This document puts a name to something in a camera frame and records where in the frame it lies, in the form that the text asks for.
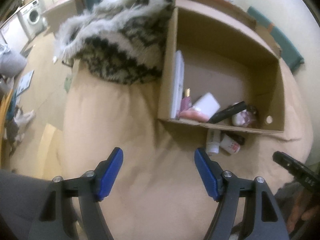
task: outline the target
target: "round hole in box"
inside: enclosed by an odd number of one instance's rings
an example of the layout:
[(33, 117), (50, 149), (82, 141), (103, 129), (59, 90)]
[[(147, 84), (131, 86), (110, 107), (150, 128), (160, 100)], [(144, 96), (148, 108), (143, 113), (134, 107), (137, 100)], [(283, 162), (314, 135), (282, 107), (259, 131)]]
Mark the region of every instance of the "round hole in box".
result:
[(267, 124), (271, 124), (273, 122), (273, 118), (271, 115), (268, 115), (267, 118), (266, 118), (266, 123)]

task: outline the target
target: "washing machine door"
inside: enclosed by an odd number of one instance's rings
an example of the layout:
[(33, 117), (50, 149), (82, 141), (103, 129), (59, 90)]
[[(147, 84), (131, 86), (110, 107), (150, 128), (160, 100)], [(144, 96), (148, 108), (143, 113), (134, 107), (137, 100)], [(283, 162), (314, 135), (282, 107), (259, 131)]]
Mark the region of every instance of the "washing machine door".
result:
[(40, 14), (37, 11), (37, 9), (33, 8), (30, 10), (29, 14), (28, 14), (28, 22), (31, 25), (35, 25), (40, 21)]

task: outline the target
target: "beige bed sheet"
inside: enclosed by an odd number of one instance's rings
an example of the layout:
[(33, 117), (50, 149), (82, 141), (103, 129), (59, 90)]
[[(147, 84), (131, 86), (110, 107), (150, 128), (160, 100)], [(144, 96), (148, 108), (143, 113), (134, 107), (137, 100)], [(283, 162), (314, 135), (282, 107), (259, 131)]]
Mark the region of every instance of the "beige bed sheet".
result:
[[(247, 134), (245, 146), (230, 156), (215, 156), (238, 177), (262, 176), (275, 193), (292, 179), (272, 161), (276, 150), (305, 161), (313, 133), (297, 84), (281, 60), (285, 87), (285, 131), (272, 136)], [(64, 177), (94, 169), (114, 147), (124, 152), (123, 166), (110, 196), (100, 203), (115, 239), (202, 239), (217, 203), (210, 198), (194, 164), (206, 129), (156, 119), (159, 82), (119, 85), (89, 74), (80, 64), (64, 120)], [(244, 200), (239, 202), (242, 210)], [(237, 214), (235, 223), (241, 221)]]

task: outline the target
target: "gold cap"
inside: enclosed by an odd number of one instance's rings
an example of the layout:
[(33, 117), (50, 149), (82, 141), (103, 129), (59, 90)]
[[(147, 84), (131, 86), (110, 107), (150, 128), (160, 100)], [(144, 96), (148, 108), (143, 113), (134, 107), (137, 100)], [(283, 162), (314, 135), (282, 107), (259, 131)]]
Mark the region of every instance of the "gold cap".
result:
[(184, 91), (184, 97), (189, 97), (189, 96), (190, 96), (190, 88)]

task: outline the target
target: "trash bin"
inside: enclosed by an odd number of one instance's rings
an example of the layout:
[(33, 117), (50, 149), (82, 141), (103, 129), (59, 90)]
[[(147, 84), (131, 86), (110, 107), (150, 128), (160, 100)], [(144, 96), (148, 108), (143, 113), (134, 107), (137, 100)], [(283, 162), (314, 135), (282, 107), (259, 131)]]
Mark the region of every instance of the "trash bin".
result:
[(10, 49), (7, 44), (0, 44), (0, 74), (6, 77), (18, 75), (27, 64), (27, 59)]

